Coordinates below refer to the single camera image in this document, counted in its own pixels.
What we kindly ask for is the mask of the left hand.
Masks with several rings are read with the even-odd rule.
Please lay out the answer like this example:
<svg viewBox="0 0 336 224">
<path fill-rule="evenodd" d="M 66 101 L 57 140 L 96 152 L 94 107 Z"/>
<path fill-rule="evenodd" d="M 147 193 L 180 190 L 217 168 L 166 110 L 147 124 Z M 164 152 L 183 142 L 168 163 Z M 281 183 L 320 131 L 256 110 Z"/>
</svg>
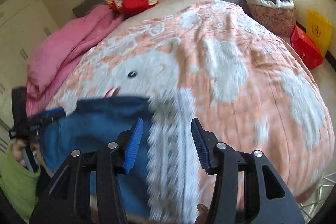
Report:
<svg viewBox="0 0 336 224">
<path fill-rule="evenodd" d="M 13 143 L 13 147 L 12 147 L 12 154 L 14 159 L 23 167 L 26 167 L 26 162 L 23 159 L 23 154 L 22 154 L 22 149 L 24 149 L 25 147 L 27 147 L 28 142 L 26 140 L 22 140 L 22 139 L 16 139 Z M 31 147 L 31 151 L 36 151 L 38 152 L 40 147 L 39 147 L 39 143 L 38 142 L 32 142 L 30 144 Z"/>
</svg>

